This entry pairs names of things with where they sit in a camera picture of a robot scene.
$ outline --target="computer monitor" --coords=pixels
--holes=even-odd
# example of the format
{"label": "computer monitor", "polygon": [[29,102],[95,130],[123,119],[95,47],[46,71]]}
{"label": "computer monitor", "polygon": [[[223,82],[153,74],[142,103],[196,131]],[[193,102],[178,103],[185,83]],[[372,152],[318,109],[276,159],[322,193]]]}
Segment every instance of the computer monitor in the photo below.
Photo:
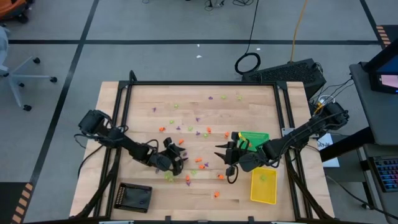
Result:
{"label": "computer monitor", "polygon": [[388,45],[363,68],[369,74],[372,90],[398,94],[398,40]]}

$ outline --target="wooden table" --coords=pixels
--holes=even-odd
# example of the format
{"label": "wooden table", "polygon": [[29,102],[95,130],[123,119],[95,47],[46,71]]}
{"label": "wooden table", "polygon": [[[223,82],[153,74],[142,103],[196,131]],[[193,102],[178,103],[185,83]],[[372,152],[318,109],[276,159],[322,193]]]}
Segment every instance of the wooden table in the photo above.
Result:
{"label": "wooden table", "polygon": [[[103,82],[97,110],[113,113],[117,86],[117,82]],[[310,118],[304,88],[302,83],[288,83],[288,88],[295,125],[300,126]],[[227,99],[221,99],[221,95],[226,95]],[[242,96],[242,100],[239,101],[237,96]],[[287,124],[282,92],[280,100]],[[123,103],[118,121],[121,120],[122,110]],[[127,150],[122,150],[116,190],[120,182],[126,182],[152,186],[153,193],[148,213],[113,209],[113,220],[164,220],[167,215],[171,215],[172,220],[245,221],[248,216],[253,216],[256,221],[295,220],[284,159],[281,159],[277,169],[276,205],[250,201],[251,173],[240,169],[235,184],[217,178],[218,174],[225,173],[227,165],[214,155],[214,152],[224,153],[225,149],[214,146],[226,143],[225,132],[258,131],[269,133],[271,139],[281,137],[271,86],[133,86],[127,125],[129,130],[126,135],[137,142],[150,139],[162,142],[166,137],[175,142],[184,139],[181,146],[187,149],[190,159],[185,162],[182,173],[175,177],[175,182],[169,183],[164,179],[163,172],[156,174],[155,168],[132,160]],[[164,133],[159,132],[161,126],[166,127]],[[193,127],[193,131],[188,130],[189,126]],[[202,134],[207,127],[212,129],[212,134],[204,138]],[[312,140],[310,145],[317,146]],[[97,142],[88,141],[85,156],[98,146]],[[98,188],[104,152],[96,153],[83,166],[70,215],[77,214]],[[194,161],[196,157],[209,162],[209,168],[198,170],[198,164]],[[324,210],[334,216],[319,153],[306,147],[302,150],[302,160],[309,191]],[[191,175],[190,171],[194,169],[198,173]],[[187,174],[192,180],[190,187],[185,183]],[[218,198],[213,197],[215,191],[220,192]],[[299,190],[297,192],[304,217],[302,195]],[[108,191],[103,195],[102,215],[107,198]]]}

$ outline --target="gray floor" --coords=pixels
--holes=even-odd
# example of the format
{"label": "gray floor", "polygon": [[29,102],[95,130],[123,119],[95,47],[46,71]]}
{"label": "gray floor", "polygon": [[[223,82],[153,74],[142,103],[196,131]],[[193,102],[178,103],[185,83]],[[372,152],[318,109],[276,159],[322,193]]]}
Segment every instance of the gray floor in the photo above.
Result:
{"label": "gray floor", "polygon": [[[100,0],[88,40],[247,39],[255,4],[238,7],[227,0],[225,7],[204,10],[204,0]],[[304,0],[263,0],[259,3],[253,39],[291,40]],[[377,25],[397,24],[397,1],[366,0]],[[79,40],[93,0],[36,0],[30,22],[6,22],[12,40]],[[359,0],[309,0],[297,35],[298,40],[376,40]],[[127,79],[133,69],[139,80],[239,80],[234,63],[247,45],[84,45],[49,152],[25,222],[66,218],[77,181],[83,149],[73,140],[77,124],[95,107],[103,81]],[[76,45],[10,45],[6,65],[13,67],[35,55],[42,64],[30,73],[58,77],[58,83],[26,81],[25,102],[33,109],[17,107],[5,79],[0,78],[0,181],[29,181],[52,119],[59,94],[75,54]],[[313,58],[320,62],[328,83],[348,79],[348,66],[369,60],[381,50],[378,45],[297,45],[294,60]],[[252,45],[262,58],[261,68],[286,63],[291,45]],[[253,61],[247,59],[242,69]],[[349,110],[349,123],[339,130],[351,134],[367,126],[355,87],[337,100]],[[348,183],[359,197],[362,187]],[[336,217],[357,222],[384,223],[382,215],[363,210],[360,204],[329,183]]]}

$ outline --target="yellow container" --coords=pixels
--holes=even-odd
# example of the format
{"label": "yellow container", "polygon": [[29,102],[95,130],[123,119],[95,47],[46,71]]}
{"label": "yellow container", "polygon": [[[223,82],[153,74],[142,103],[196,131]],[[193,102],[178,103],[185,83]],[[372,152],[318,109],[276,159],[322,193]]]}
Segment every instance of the yellow container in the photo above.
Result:
{"label": "yellow container", "polygon": [[251,175],[250,200],[276,204],[277,176],[275,169],[255,168]]}

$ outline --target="white paper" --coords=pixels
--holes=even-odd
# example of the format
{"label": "white paper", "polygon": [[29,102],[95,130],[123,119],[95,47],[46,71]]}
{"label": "white paper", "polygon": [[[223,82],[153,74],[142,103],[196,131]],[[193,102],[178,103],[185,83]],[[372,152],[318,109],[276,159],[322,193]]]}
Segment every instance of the white paper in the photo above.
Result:
{"label": "white paper", "polygon": [[[333,144],[333,140],[331,140],[331,135],[326,133],[322,138],[318,139],[318,148],[321,151],[322,149]],[[328,161],[323,162],[323,167],[340,167],[337,158],[330,159]]]}

